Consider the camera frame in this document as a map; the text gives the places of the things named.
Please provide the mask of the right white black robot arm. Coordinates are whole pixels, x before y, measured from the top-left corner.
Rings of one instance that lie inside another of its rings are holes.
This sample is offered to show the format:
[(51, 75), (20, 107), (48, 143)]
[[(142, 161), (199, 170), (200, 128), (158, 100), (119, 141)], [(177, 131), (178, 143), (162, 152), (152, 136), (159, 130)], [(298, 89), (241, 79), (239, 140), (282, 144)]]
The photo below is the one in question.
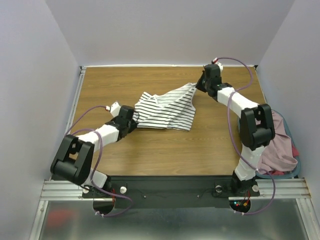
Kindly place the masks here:
[(240, 159), (227, 190), (233, 195), (242, 195), (255, 185), (258, 162), (265, 148), (275, 138), (275, 127), (271, 107), (266, 103), (253, 102), (229, 83), (223, 83), (222, 69), (219, 63), (205, 65), (196, 88), (227, 107), (229, 127), (231, 111), (239, 118), (242, 150), (236, 150)]

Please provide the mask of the black white striped tank top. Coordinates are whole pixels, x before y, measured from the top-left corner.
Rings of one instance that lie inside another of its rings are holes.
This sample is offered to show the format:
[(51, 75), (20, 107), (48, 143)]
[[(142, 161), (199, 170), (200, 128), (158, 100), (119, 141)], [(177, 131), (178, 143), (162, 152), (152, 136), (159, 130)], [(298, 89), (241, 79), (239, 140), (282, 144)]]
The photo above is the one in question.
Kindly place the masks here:
[(190, 131), (196, 114), (195, 93), (195, 83), (187, 83), (162, 95), (143, 92), (134, 105), (133, 119), (138, 128)]

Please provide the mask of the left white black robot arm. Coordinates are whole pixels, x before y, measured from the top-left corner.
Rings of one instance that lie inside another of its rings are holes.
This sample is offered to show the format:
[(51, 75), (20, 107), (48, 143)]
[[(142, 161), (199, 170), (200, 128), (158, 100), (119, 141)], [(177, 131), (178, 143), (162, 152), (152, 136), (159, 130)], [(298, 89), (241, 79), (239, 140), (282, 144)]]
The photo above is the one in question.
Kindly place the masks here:
[(50, 166), (50, 172), (78, 186), (91, 185), (100, 197), (110, 195), (127, 199), (124, 195), (111, 192), (111, 184), (106, 181), (106, 176), (95, 183), (94, 175), (97, 168), (91, 168), (96, 151), (99, 151), (101, 157), (103, 147), (120, 141), (137, 128), (133, 107), (123, 105), (108, 110), (112, 113), (113, 119), (100, 128), (89, 129), (88, 133), (79, 136), (64, 136)]

